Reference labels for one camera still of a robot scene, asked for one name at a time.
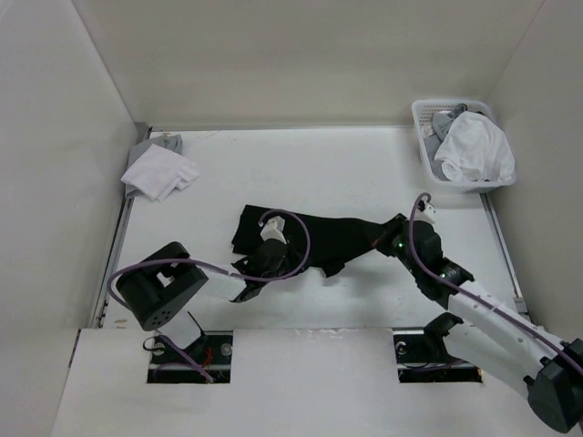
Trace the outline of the black tank top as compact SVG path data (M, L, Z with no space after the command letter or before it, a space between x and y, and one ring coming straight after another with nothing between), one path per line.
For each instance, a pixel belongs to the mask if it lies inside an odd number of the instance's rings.
M323 218L300 214L285 219L284 235L296 256L300 272L309 267L321 269L327 277L339 273L345 264L374 250L373 242L380 236L384 223L357 218ZM260 221L275 217L266 208L247 205L240 215L239 225L231 241L233 252L242 255L237 265L248 274L249 257L263 243Z

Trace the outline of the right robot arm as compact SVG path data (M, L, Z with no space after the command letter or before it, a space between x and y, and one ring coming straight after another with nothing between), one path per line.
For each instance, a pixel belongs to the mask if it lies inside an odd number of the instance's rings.
M581 339L562 340L497 300L444 256L431 224L397 215L382 229L373 248L398 259L421 293L444 309L424 327L424 353L474 364L515 390L552 430L575 428L582 420Z

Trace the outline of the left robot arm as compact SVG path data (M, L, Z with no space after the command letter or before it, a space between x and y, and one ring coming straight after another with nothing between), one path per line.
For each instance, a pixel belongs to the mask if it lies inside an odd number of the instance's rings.
M171 242L124 270L111 281L112 297L132 312L144 331L173 342L179 358L192 363L204 352L203 329L186 306L197 295L243 303L257 297L272 278L302 267L302 255L290 242L267 239L249 256L227 268L191 264L189 253Z

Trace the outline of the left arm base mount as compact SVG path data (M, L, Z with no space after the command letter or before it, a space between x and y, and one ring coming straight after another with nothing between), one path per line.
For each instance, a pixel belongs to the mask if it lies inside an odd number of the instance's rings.
M192 361L212 378L195 370L182 354L159 335L147 337L142 350L149 354L147 383L150 384L228 384L233 358L232 331L206 331L184 350Z

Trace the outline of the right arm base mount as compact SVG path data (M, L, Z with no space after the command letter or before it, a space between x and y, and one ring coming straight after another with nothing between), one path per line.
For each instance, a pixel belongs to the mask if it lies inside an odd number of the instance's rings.
M401 383L482 383L475 365L434 349L422 329L393 331L397 378Z

